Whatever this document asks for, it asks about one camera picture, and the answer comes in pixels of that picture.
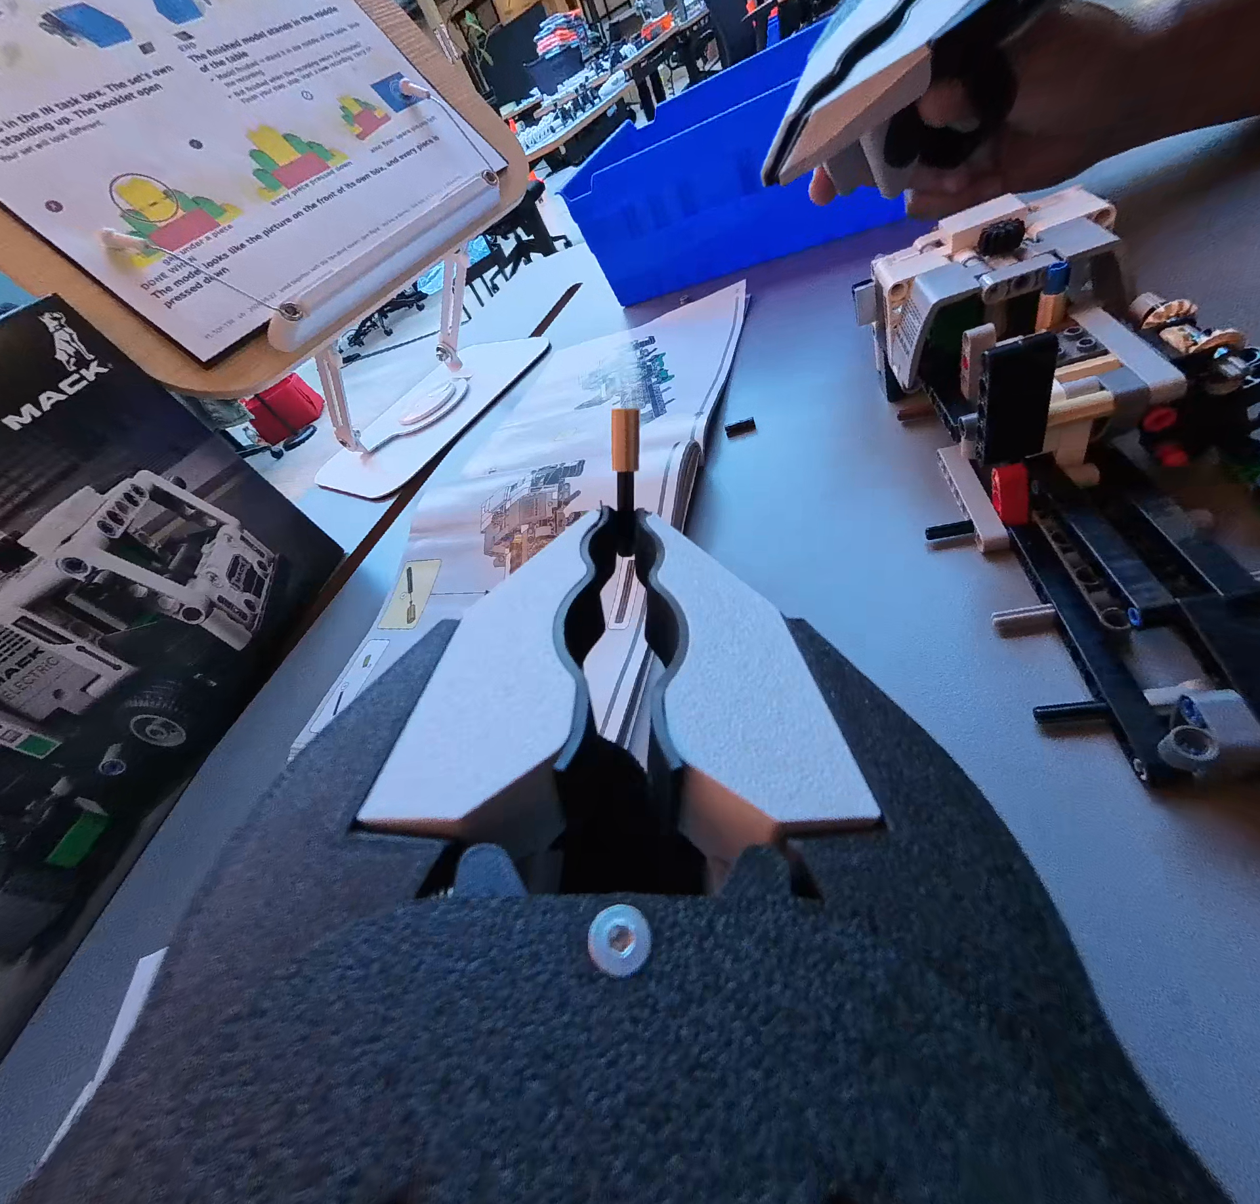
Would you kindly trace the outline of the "lego set box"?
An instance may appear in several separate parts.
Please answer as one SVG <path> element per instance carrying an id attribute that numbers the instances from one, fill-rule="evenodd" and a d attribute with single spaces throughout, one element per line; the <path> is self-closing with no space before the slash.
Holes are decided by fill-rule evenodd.
<path id="1" fill-rule="evenodd" d="M 68 299 L 2 313 L 2 1053 L 343 546 Z"/>

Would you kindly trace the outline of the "lego truck model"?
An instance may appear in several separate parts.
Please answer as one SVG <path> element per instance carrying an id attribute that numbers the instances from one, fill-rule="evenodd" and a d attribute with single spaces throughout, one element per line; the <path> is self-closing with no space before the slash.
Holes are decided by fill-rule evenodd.
<path id="1" fill-rule="evenodd" d="M 998 196 L 872 260 L 858 323 L 899 419 L 938 415 L 960 521 L 1015 553 L 1088 699 L 1041 727 L 1107 724 L 1146 786 L 1257 776 L 1257 573 L 1166 491 L 1198 464 L 1257 500 L 1257 346 L 1193 301 L 1135 296 L 1115 205 L 1073 184 Z"/>

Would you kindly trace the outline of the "red bag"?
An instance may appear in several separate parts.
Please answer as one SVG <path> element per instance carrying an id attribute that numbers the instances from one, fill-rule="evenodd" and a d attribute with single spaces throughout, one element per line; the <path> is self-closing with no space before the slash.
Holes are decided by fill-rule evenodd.
<path id="1" fill-rule="evenodd" d="M 255 454 L 283 458 L 316 435 L 326 400 L 304 377 L 289 374 L 273 389 L 242 400 L 259 440 Z"/>

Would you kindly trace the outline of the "person's right forearm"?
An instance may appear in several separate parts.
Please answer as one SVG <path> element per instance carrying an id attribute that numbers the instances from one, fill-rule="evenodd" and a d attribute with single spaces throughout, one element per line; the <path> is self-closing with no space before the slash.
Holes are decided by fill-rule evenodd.
<path id="1" fill-rule="evenodd" d="M 1257 0 L 1179 0 L 1175 134 L 1257 118 Z"/>

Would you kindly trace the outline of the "black axle with tan connector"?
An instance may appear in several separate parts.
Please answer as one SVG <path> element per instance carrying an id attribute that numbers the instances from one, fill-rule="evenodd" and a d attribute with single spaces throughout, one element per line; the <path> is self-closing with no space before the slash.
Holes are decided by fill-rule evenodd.
<path id="1" fill-rule="evenodd" d="M 630 558 L 636 549 L 636 473 L 639 473 L 639 408 L 611 412 L 611 468 L 616 475 L 616 553 Z"/>

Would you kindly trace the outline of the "open instruction booklet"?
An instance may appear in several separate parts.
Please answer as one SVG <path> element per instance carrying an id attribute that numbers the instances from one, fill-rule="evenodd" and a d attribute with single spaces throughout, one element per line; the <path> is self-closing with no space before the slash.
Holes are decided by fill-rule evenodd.
<path id="1" fill-rule="evenodd" d="M 639 412 L 636 505 L 686 527 L 748 313 L 733 282 L 550 353 L 448 485 L 425 487 L 390 598 L 291 747 L 295 758 L 439 620 L 459 620 L 561 534 L 616 504 L 611 412 Z"/>

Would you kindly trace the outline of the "person's right hand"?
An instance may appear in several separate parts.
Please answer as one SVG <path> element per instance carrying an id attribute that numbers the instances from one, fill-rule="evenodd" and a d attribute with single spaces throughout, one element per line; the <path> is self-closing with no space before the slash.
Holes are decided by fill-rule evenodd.
<path id="1" fill-rule="evenodd" d="M 1008 118 L 964 166 L 920 166 L 907 190 L 908 215 L 940 218 L 1055 188 L 1128 149 L 1201 128 L 1189 51 L 1175 50 L 1186 16 L 1186 2 L 1133 21 L 1087 0 L 1055 0 L 1008 45 L 1016 78 Z"/>

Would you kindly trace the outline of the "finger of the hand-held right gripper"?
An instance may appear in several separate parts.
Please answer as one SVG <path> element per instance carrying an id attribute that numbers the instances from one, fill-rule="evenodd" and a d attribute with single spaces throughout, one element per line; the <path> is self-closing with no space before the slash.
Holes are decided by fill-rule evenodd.
<path id="1" fill-rule="evenodd" d="M 948 0 L 845 0 L 815 45 L 763 163 L 788 184 L 830 166 L 837 184 L 905 184 L 911 166 L 948 166 L 948 127 L 921 98 Z"/>
<path id="2" fill-rule="evenodd" d="M 781 122 L 781 183 L 828 166 L 835 188 L 907 188 L 956 169 L 1008 118 L 1006 41 L 1037 0 L 843 0 Z"/>

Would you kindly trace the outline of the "blue plastic bin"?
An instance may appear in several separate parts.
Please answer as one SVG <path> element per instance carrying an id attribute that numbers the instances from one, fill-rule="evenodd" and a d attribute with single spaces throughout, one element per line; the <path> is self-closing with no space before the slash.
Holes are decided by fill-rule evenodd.
<path id="1" fill-rule="evenodd" d="M 763 184 L 768 146 L 824 28 L 688 87 L 648 127 L 624 124 L 561 190 L 622 305 L 907 215 L 875 188 L 815 205 L 808 181 Z"/>

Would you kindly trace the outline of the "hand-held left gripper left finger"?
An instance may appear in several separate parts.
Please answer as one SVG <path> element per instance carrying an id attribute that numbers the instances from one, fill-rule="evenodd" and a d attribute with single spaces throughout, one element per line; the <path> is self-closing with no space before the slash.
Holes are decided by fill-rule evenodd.
<path id="1" fill-rule="evenodd" d="M 631 889 L 631 756 L 600 736 L 584 671 L 616 571 L 608 508 L 585 513 L 458 621 L 358 828 L 498 844 L 561 844 L 561 889 Z"/>

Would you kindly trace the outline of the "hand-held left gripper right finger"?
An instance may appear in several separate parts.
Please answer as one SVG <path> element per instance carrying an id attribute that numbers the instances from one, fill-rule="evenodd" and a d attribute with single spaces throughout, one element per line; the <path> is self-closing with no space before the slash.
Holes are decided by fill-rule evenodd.
<path id="1" fill-rule="evenodd" d="M 758 591 L 661 516 L 636 513 L 650 780 L 665 833 L 716 893 L 738 861 L 792 840 L 875 833 L 881 804 L 792 631 Z"/>

